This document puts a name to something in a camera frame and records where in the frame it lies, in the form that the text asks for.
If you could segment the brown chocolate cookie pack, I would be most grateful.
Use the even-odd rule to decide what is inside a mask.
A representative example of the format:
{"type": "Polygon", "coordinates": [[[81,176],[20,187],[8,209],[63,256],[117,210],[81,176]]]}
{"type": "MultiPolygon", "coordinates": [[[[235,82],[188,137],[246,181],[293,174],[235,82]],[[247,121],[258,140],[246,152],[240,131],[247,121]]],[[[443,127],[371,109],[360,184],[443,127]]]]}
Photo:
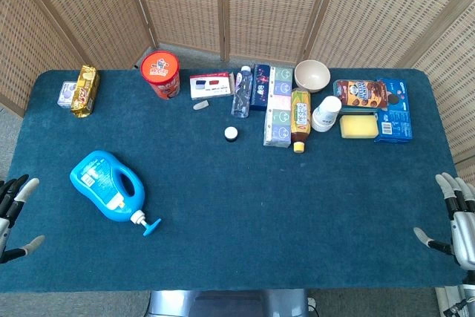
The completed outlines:
{"type": "Polygon", "coordinates": [[[333,83],[333,93],[343,107],[361,109],[387,107],[387,88],[383,82],[340,79],[333,83]]]}

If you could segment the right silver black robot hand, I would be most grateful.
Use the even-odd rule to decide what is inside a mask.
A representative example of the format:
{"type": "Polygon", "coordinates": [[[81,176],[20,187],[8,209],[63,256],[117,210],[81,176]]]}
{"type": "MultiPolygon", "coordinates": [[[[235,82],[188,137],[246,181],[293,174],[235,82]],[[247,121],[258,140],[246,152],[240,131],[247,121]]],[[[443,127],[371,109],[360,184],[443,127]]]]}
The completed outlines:
{"type": "Polygon", "coordinates": [[[413,232],[425,246],[452,255],[461,268],[475,271],[475,186],[446,172],[437,174],[435,179],[448,211],[452,243],[429,238],[419,227],[414,227],[413,232]]]}

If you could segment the tea bottle yellow cap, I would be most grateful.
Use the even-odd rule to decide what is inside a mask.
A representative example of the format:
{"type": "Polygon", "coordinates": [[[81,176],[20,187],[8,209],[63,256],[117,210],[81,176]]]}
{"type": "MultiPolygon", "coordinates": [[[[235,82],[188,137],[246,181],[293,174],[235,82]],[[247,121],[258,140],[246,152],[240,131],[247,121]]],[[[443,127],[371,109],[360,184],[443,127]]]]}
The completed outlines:
{"type": "Polygon", "coordinates": [[[293,151],[300,154],[311,132],[311,96],[307,90],[294,88],[291,100],[291,141],[293,151]]]}

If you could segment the stack of paper cups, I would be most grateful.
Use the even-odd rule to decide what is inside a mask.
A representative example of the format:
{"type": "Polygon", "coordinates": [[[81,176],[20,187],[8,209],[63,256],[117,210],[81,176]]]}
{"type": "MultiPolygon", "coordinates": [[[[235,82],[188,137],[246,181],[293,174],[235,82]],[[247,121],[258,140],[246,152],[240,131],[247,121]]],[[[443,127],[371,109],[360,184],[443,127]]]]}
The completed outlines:
{"type": "Polygon", "coordinates": [[[312,113],[311,126],[317,132],[329,131],[341,110],[341,100],[338,97],[327,96],[312,113]]]}

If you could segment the wicker folding screen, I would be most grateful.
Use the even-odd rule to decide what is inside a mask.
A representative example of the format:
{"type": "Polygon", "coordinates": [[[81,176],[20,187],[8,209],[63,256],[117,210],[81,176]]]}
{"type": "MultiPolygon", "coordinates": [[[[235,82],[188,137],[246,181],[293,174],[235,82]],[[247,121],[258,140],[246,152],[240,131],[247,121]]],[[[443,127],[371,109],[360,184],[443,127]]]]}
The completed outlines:
{"type": "Polygon", "coordinates": [[[475,183],[475,0],[0,0],[0,118],[24,116],[43,71],[131,68],[165,46],[424,71],[475,183]]]}

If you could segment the clear container teal lid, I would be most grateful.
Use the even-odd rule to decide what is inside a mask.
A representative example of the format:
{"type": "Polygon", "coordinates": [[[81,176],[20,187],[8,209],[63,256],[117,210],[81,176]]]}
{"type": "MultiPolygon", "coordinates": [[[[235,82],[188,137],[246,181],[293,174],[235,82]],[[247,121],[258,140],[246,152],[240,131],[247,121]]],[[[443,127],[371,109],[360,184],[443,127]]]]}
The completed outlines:
{"type": "Polygon", "coordinates": [[[352,107],[352,106],[343,106],[340,110],[342,115],[372,115],[378,112],[378,108],[366,108],[366,107],[352,107]]]}

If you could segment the blue Oreo cookie package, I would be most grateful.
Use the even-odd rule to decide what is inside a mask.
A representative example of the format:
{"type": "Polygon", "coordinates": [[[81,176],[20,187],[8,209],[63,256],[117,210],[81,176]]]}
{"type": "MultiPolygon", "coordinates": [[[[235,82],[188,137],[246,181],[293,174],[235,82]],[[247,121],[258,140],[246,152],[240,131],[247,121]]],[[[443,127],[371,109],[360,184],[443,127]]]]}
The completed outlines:
{"type": "Polygon", "coordinates": [[[403,79],[379,77],[386,86],[387,107],[376,112],[379,134],[375,142],[408,143],[413,139],[407,84],[403,79]]]}

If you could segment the beige bowl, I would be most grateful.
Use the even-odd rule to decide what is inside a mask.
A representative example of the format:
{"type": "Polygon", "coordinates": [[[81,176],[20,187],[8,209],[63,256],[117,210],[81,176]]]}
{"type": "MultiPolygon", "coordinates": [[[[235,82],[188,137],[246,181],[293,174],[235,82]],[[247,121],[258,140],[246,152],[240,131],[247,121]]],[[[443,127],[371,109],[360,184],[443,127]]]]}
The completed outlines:
{"type": "Polygon", "coordinates": [[[295,66],[294,80],[299,88],[316,93],[329,84],[330,71],[322,62],[308,59],[295,66]]]}

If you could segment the blue felt table cover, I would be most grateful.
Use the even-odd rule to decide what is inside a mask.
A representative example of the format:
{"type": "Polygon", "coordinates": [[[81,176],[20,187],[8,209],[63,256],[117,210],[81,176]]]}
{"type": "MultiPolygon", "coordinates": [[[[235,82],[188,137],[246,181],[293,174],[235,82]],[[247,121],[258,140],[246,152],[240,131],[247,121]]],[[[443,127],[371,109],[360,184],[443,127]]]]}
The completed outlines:
{"type": "Polygon", "coordinates": [[[160,99],[137,70],[100,74],[93,113],[57,104],[78,71],[47,71],[33,87],[9,178],[40,180],[11,232],[32,255],[0,265],[0,293],[92,290],[260,290],[435,287],[457,284],[455,260],[427,248],[414,227],[450,239],[435,176],[455,168],[427,76],[416,69],[334,68],[333,79],[403,79],[413,139],[347,140],[338,126],[311,133],[304,153],[263,144],[264,115],[230,114],[231,99],[195,111],[189,72],[160,99]],[[228,142],[225,128],[237,139],[228,142]],[[143,236],[107,219],[69,174],[102,149],[145,187],[143,236]]]}

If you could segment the clear bottle dark label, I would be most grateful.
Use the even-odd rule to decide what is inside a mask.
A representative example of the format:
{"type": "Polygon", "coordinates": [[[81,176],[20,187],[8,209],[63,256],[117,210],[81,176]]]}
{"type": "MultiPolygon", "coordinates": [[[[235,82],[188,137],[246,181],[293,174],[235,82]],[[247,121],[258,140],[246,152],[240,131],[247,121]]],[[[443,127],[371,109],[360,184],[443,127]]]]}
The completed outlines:
{"type": "Polygon", "coordinates": [[[252,70],[248,65],[244,65],[235,78],[235,92],[231,109],[233,117],[247,118],[249,116],[252,81],[252,70]]]}

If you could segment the red instant noodle cup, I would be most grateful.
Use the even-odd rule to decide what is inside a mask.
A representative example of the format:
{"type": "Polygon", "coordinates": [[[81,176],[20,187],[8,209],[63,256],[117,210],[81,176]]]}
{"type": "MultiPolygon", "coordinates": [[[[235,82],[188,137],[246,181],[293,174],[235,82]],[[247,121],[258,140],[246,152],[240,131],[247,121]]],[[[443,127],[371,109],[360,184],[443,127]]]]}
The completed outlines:
{"type": "Polygon", "coordinates": [[[180,62],[168,51],[158,50],[147,55],[141,63],[140,73],[155,94],[171,99],[180,92],[180,62]]]}

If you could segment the blue pump detergent bottle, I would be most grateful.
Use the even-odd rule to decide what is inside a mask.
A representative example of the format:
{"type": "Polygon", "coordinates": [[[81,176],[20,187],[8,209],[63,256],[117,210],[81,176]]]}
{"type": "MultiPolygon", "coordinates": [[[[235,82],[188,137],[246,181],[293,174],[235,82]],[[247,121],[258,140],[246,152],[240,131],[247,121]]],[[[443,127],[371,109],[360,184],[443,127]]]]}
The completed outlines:
{"type": "Polygon", "coordinates": [[[139,177],[112,153],[92,151],[70,172],[73,186],[86,196],[106,218],[143,226],[149,236],[160,224],[148,223],[142,211],[145,188],[139,177]]]}

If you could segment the gold biscuit packet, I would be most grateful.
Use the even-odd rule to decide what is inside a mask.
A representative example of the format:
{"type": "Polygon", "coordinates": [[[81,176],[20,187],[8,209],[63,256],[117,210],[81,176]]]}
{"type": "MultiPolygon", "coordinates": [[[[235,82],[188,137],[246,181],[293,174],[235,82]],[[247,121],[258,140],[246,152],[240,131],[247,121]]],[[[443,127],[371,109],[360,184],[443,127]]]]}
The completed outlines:
{"type": "Polygon", "coordinates": [[[71,102],[71,113],[75,117],[84,118],[93,112],[99,83],[98,70],[93,66],[83,65],[71,102]]]}

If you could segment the white box red blue print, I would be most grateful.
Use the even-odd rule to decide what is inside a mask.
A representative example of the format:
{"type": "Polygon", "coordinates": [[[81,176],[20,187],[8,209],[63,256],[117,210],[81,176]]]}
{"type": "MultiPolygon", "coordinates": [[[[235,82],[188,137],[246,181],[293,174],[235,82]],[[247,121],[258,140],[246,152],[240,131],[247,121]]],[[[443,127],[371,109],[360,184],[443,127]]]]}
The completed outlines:
{"type": "Polygon", "coordinates": [[[229,72],[206,73],[190,76],[190,92],[193,100],[227,97],[232,94],[232,74],[229,72]]]}

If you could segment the pastel tissue pack bundle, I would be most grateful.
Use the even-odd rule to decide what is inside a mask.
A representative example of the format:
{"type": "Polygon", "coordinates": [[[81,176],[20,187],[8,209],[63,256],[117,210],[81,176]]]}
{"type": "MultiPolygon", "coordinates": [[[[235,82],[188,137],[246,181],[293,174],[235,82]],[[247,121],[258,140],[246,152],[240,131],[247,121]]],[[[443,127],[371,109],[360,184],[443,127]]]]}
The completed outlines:
{"type": "Polygon", "coordinates": [[[263,144],[288,148],[291,143],[291,68],[270,68],[263,144]]]}

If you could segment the dark blue carton box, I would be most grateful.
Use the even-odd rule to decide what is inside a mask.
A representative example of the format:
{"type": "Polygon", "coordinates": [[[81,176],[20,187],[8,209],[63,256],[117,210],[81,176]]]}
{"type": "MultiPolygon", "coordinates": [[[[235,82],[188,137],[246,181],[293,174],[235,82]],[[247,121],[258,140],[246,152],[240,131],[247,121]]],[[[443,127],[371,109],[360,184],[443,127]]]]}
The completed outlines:
{"type": "Polygon", "coordinates": [[[265,111],[268,104],[270,66],[256,64],[253,70],[250,110],[265,111]]]}

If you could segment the yellow sponge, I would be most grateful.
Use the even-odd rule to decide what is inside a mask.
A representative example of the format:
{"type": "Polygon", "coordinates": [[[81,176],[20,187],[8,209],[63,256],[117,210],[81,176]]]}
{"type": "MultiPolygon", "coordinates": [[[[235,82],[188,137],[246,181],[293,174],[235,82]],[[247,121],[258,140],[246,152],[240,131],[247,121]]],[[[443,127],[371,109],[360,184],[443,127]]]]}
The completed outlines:
{"type": "Polygon", "coordinates": [[[343,115],[339,125],[344,139],[375,139],[379,135],[375,115],[343,115]]]}

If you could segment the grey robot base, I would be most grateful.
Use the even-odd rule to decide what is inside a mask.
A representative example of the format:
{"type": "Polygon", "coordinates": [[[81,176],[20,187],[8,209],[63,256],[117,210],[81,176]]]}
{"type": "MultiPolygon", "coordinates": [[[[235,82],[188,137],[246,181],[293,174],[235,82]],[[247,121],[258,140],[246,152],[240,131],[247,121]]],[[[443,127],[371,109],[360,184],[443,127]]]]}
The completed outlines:
{"type": "Polygon", "coordinates": [[[144,317],[309,317],[305,289],[152,291],[144,317]]]}

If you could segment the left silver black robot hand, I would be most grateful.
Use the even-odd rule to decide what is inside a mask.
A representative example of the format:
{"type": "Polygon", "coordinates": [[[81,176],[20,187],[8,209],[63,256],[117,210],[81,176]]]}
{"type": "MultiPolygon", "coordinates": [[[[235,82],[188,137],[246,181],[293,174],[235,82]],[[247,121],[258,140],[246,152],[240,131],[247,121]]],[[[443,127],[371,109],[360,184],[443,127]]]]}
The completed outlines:
{"type": "Polygon", "coordinates": [[[30,255],[44,242],[45,236],[39,235],[30,243],[15,249],[6,249],[10,232],[19,217],[23,206],[39,185],[39,178],[28,180],[24,174],[17,179],[0,181],[0,264],[30,255]]]}

